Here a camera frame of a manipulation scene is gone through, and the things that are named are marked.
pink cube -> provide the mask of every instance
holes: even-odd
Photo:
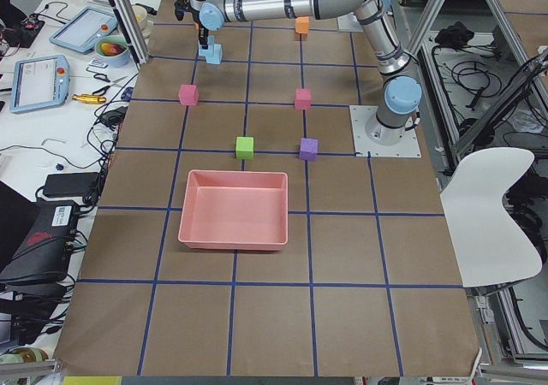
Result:
[[[297,88],[295,92],[295,110],[308,110],[312,106],[312,90]]]
[[[301,139],[299,158],[306,161],[316,161],[318,156],[318,141],[316,139]]]
[[[182,105],[196,105],[198,103],[198,87],[194,84],[182,84],[179,89],[179,101]]]

white table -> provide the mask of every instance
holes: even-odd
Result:
[[[61,13],[61,16],[67,18],[76,15],[86,6],[93,5],[84,2],[84,0],[43,0],[36,11],[40,11],[47,3],[53,1],[68,3],[68,7]],[[160,2],[160,0],[130,1],[132,3],[143,3],[155,9],[158,8]],[[61,7],[61,4],[52,4],[51,8],[45,13],[53,16]],[[70,64],[68,100],[63,106],[53,109],[13,114],[9,111],[9,94],[2,93],[0,99],[5,101],[6,105],[0,112],[0,149],[11,145],[41,146],[65,156],[75,165],[84,167],[99,158],[98,153],[86,141],[88,130],[96,118],[93,111],[97,106],[82,104],[71,100],[70,97],[75,93],[93,92],[107,83],[95,80],[92,74],[86,71],[88,63],[93,59],[93,53],[83,55],[51,44],[48,38],[58,30],[61,24],[47,18],[43,20],[45,20],[46,26],[29,49],[19,49],[13,56],[8,56],[0,62],[0,73],[3,74],[2,79],[0,79],[0,88],[11,87],[14,66],[17,61],[63,54]],[[126,83],[129,78],[138,72],[133,62],[122,68],[97,70],[107,73],[111,80],[127,76],[126,79],[119,82],[120,85]],[[135,79],[129,85],[134,86],[134,83]],[[116,87],[112,87],[105,96],[112,99],[117,90]],[[3,157],[6,156],[6,158],[0,160],[0,181],[3,181],[31,201],[34,201],[35,190],[44,185],[47,175],[58,173],[56,170],[58,163],[65,167],[63,172],[67,173],[98,170],[97,164],[88,169],[78,169],[62,158],[52,156],[44,151],[20,148],[0,151],[0,153]],[[93,214],[91,214],[79,220],[78,228],[85,235],[89,235],[93,219]],[[77,253],[71,258],[68,272],[74,277],[78,275],[83,255],[83,252]],[[63,307],[66,307],[66,305],[58,306],[53,315],[61,313]],[[60,332],[53,335],[41,335],[33,346],[43,349],[51,356],[57,345],[59,335]]]

plastic bin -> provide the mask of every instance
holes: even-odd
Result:
[[[188,173],[179,241],[190,248],[280,251],[288,242],[285,173]]]

white chair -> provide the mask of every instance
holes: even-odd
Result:
[[[464,287],[537,275],[537,250],[503,207],[503,195],[533,162],[519,148],[490,148],[462,159],[441,199]]]

wooden block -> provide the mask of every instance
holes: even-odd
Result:
[[[299,34],[308,34],[310,28],[310,19],[308,17],[297,17],[295,19],[295,32]]]

